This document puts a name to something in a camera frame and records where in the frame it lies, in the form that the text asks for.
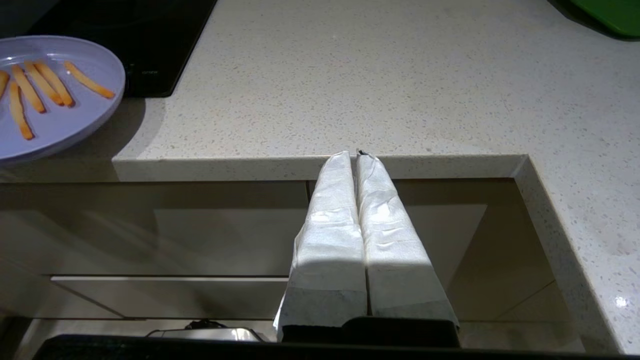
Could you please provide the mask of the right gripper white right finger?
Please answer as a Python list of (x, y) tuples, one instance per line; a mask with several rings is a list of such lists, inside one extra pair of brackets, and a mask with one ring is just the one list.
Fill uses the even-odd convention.
[(456, 324), (453, 306), (382, 161), (360, 152), (356, 181), (372, 315)]

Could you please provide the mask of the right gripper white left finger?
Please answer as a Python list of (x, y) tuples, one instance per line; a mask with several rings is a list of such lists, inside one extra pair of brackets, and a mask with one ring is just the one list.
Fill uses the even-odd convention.
[(273, 326), (340, 327), (367, 312), (354, 175), (350, 153), (342, 151), (330, 156), (318, 174)]

